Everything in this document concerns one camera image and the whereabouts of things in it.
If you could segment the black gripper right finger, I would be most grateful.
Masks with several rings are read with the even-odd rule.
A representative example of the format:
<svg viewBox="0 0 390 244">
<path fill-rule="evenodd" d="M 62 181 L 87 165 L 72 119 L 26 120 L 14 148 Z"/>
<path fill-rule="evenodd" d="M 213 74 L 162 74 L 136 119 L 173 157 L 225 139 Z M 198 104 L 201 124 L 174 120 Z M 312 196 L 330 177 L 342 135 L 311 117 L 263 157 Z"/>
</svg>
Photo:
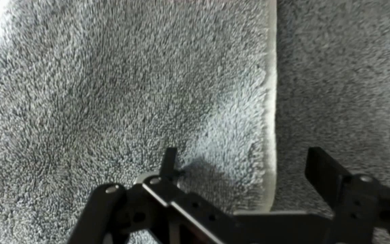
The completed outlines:
<svg viewBox="0 0 390 244">
<path fill-rule="evenodd" d="M 311 147 L 305 176 L 334 209 L 330 244 L 373 244 L 377 227 L 390 234 L 390 186 L 353 173 L 323 147 Z"/>
</svg>

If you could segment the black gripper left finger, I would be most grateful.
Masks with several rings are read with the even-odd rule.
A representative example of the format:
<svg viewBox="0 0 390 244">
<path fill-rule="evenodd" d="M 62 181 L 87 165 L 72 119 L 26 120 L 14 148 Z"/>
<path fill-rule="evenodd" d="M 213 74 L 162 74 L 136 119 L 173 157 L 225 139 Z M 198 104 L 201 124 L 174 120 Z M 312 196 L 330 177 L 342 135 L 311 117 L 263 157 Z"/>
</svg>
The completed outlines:
<svg viewBox="0 0 390 244">
<path fill-rule="evenodd" d="M 97 186 L 68 244 L 127 244 L 139 230 L 160 244 L 238 244 L 239 223 L 231 215 L 177 185 L 177 161 L 178 148 L 167 147 L 158 174 L 129 189 L 120 182 Z"/>
</svg>

